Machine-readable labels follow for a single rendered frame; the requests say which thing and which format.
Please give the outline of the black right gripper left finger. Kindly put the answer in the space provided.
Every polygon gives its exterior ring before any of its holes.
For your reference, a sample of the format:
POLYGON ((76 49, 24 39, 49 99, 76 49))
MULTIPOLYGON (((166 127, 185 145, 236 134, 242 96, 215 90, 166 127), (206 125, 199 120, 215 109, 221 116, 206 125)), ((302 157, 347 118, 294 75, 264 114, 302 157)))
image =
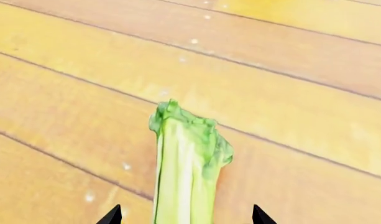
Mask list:
POLYGON ((96 224, 121 224, 121 222, 121 205, 117 204, 107 214, 105 214, 105 216, 102 217, 96 224))

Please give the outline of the green celery stalk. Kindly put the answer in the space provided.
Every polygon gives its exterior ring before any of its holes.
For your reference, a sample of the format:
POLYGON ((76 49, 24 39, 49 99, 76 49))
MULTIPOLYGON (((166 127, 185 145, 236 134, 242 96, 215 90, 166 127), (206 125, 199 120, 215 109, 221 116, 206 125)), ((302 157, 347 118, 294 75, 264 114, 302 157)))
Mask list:
POLYGON ((153 224, 213 224, 219 173, 234 155, 216 121, 169 100, 158 104, 149 129, 157 137, 153 224))

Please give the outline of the wooden slatted cutting board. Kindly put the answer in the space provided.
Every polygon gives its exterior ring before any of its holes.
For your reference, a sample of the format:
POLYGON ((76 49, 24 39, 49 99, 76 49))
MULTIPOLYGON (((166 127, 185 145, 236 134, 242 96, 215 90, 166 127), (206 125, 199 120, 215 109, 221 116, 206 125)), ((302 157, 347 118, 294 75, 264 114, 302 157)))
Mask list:
POLYGON ((171 98, 233 145, 214 224, 381 224, 381 7, 0 0, 0 223, 151 224, 171 98))

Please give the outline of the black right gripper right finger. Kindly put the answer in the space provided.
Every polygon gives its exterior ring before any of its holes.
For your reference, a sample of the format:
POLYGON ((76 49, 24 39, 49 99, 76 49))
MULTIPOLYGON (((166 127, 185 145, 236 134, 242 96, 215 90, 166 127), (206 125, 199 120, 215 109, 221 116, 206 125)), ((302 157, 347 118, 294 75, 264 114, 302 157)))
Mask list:
POLYGON ((277 224, 258 205, 253 206, 252 221, 253 224, 277 224))

